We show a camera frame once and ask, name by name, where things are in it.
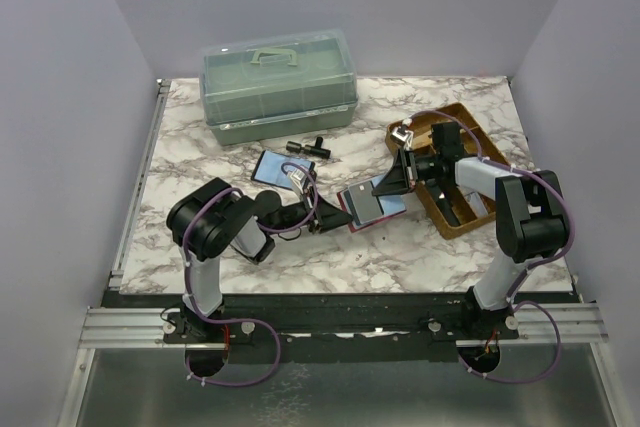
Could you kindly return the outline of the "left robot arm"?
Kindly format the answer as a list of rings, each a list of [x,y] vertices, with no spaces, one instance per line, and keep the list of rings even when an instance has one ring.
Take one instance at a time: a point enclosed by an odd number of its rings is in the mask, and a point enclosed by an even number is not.
[[[286,179],[298,197],[294,204],[284,205],[273,190],[251,198],[216,178],[170,210],[166,225],[184,266],[181,316],[184,327],[193,328],[196,335],[205,336],[222,323],[220,264],[228,248],[259,264],[275,248],[277,235],[302,229],[322,234],[353,220],[320,195],[313,173],[299,167],[288,172]]]

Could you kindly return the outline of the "smartphone with blue screen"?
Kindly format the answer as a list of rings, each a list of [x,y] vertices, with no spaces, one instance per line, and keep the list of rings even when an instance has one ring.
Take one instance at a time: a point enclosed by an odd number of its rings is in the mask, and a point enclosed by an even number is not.
[[[251,180],[271,187],[292,190],[292,184],[282,170],[285,162],[292,162],[305,169],[313,169],[315,163],[310,160],[289,157],[269,150],[264,150],[251,174]]]

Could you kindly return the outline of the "green plastic storage box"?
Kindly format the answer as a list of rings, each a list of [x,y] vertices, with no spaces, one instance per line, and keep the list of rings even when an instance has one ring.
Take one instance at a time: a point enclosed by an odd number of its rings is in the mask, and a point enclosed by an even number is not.
[[[199,85],[206,124],[223,146],[344,127],[359,103],[337,29],[210,47]]]

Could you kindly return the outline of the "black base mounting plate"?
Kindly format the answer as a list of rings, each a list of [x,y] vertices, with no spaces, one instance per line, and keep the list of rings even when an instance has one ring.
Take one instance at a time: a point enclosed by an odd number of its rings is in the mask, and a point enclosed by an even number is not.
[[[454,362],[457,342],[481,346],[491,335],[517,338],[513,310],[483,311],[470,293],[227,294],[216,320],[187,308],[169,314],[164,342],[238,363]]]

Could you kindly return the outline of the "black T-shaped pipe fitting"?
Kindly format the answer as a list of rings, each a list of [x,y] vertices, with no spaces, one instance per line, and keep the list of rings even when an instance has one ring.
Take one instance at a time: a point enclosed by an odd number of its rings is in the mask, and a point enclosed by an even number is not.
[[[321,136],[317,136],[313,144],[288,141],[285,149],[291,153],[305,154],[321,159],[329,159],[331,157],[331,150],[324,147],[324,138]]]

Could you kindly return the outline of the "aluminium rail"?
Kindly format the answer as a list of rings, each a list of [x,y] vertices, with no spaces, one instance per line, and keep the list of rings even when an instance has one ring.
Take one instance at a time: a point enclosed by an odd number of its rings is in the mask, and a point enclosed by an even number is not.
[[[499,336],[501,346],[545,345],[556,341],[570,344],[604,343],[609,340],[606,326],[595,303],[545,304],[545,312],[533,306],[524,306],[515,314],[516,338],[506,334]],[[170,325],[160,317],[159,308],[95,308],[87,311],[79,346],[84,349],[109,348],[191,348],[221,349],[220,342],[189,340],[184,334],[175,343],[167,343],[164,337]]]

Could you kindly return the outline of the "black tool in tray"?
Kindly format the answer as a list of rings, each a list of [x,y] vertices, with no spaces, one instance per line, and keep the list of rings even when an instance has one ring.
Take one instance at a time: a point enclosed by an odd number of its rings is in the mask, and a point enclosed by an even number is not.
[[[434,199],[437,208],[447,221],[453,227],[461,225],[460,218],[454,212],[453,202],[449,192],[443,191],[438,185],[430,189],[431,196]]]

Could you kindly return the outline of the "brown woven tray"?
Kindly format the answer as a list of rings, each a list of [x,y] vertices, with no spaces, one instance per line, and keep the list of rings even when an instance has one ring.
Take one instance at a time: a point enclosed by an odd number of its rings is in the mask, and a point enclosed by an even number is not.
[[[389,124],[385,143],[393,156],[393,162],[396,151],[403,148],[391,140],[390,133],[402,123],[414,132],[412,151],[436,154],[440,159],[440,177],[426,185],[418,184],[413,192],[441,236],[447,240],[454,239],[494,221],[495,201],[489,197],[486,189],[479,181],[464,180],[455,173],[459,162],[469,168],[468,161],[479,153],[502,165],[507,163],[504,155],[469,110],[464,105],[455,103],[419,112]],[[436,185],[450,193],[454,212],[461,221],[459,227],[449,225],[437,208],[430,192]]]

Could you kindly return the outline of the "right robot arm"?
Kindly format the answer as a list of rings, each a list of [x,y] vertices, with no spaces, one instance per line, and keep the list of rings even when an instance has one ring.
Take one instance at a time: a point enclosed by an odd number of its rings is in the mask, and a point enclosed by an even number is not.
[[[461,330],[488,331],[515,308],[512,302],[529,274],[564,256],[574,238],[571,215],[552,171],[530,172],[465,151],[457,121],[431,127],[432,154],[412,147],[414,132],[406,119],[393,127],[394,162],[373,189],[376,197],[409,193],[419,184],[445,181],[468,188],[495,203],[498,250],[488,270],[465,294]]]

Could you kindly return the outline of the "red card holder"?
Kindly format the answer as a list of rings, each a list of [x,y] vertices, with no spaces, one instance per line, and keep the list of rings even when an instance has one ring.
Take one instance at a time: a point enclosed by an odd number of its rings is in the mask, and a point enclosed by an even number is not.
[[[352,217],[348,224],[351,233],[362,231],[406,212],[406,204],[401,195],[376,197],[372,194],[373,188],[382,178],[382,175],[378,175],[351,184],[337,193],[341,208]]]

